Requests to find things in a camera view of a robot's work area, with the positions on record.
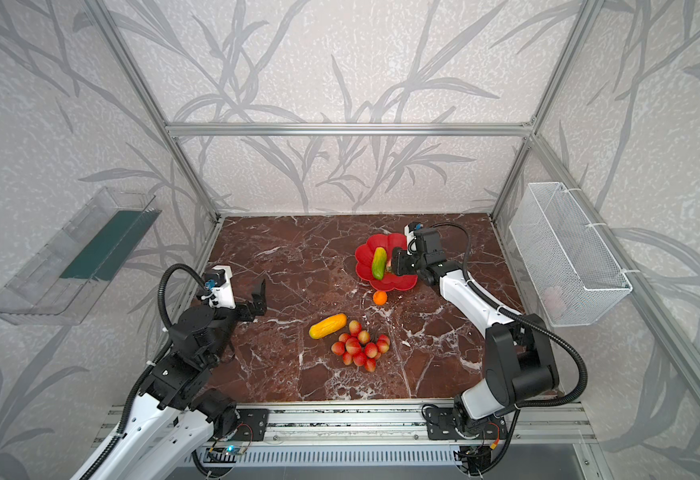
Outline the green yellow fake mango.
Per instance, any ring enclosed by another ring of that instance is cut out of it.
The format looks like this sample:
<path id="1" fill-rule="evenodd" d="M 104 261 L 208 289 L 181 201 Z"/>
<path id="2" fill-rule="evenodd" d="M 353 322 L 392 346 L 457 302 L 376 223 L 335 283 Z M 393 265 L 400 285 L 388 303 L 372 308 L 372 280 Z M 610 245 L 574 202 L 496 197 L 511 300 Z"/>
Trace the green yellow fake mango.
<path id="1" fill-rule="evenodd" d="M 387 272 L 388 253 L 384 247 L 377 247 L 373 254 L 371 272 L 375 280 L 382 281 Z"/>

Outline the small fake orange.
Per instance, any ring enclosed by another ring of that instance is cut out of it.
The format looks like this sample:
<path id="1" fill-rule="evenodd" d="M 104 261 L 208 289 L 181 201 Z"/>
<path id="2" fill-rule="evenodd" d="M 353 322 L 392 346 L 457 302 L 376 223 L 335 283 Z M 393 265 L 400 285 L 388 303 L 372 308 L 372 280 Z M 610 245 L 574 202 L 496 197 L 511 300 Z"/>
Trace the small fake orange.
<path id="1" fill-rule="evenodd" d="M 373 302 L 378 305 L 384 305 L 388 300 L 388 295 L 385 291 L 376 291 L 373 295 Z"/>

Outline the fake red grape bunch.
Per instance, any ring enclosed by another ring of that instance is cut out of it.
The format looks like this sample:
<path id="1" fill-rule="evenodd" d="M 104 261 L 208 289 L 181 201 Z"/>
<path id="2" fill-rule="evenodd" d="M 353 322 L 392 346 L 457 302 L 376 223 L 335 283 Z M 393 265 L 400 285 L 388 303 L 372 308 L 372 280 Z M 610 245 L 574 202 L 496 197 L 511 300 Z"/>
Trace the fake red grape bunch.
<path id="1" fill-rule="evenodd" d="M 367 372 L 375 372 L 380 358 L 391 347 L 391 339 L 386 334 L 373 337 L 359 321 L 348 324 L 348 331 L 339 335 L 330 351 L 337 355 L 345 366 L 355 365 Z"/>

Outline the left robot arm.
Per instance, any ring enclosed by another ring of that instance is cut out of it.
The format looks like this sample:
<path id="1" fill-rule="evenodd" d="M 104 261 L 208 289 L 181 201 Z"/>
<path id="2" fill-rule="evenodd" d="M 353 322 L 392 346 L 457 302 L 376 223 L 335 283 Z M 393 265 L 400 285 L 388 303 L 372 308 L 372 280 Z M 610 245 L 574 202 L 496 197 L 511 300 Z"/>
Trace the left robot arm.
<path id="1" fill-rule="evenodd" d="M 197 284 L 198 303 L 172 320 L 166 290 L 178 271 Z M 210 439 L 232 438 L 244 423 L 236 402 L 207 383 L 224 364 L 235 328 L 267 311 L 264 283 L 238 302 L 231 279 L 227 266 L 199 274 L 176 263 L 164 271 L 156 303 L 166 342 L 131 387 L 116 426 L 74 478 L 165 479 L 186 457 L 206 479 L 225 475 L 223 467 L 204 466 L 199 450 Z"/>

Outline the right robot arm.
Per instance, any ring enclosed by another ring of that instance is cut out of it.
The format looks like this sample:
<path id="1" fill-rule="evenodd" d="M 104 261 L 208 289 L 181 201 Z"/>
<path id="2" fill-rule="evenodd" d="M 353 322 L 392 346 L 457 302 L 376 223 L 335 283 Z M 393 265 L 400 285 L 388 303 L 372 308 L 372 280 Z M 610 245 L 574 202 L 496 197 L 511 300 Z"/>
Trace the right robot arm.
<path id="1" fill-rule="evenodd" d="M 589 383 L 579 352 L 549 330 L 541 317 L 508 307 L 481 286 L 468 271 L 470 244 L 460 262 L 449 259 L 438 228 L 408 224 L 405 245 L 393 249 L 391 268 L 396 275 L 415 275 L 434 288 L 484 338 L 483 379 L 454 400 L 454 416 L 461 429 L 512 411 L 562 406 L 579 399 Z M 561 397 L 539 399 L 559 385 L 554 346 L 573 360 L 577 382 Z"/>

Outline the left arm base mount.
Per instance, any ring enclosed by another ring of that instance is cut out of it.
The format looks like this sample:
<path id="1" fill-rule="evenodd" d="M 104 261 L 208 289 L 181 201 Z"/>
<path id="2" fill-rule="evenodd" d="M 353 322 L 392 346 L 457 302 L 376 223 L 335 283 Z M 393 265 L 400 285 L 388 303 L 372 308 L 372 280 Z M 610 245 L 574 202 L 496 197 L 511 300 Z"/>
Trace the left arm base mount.
<path id="1" fill-rule="evenodd" d="M 227 410 L 213 421 L 214 440 L 261 442 L 265 438 L 270 411 L 266 408 Z"/>

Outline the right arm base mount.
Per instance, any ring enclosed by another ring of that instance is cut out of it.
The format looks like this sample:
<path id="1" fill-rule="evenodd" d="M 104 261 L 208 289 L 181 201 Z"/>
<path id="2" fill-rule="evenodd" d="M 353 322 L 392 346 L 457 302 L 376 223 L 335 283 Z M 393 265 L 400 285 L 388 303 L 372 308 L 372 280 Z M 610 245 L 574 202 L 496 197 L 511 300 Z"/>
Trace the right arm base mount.
<path id="1" fill-rule="evenodd" d="M 420 408 L 429 440 L 478 440 L 491 443 L 507 436 L 504 419 L 489 416 L 475 420 L 457 412 L 454 407 L 426 403 Z"/>

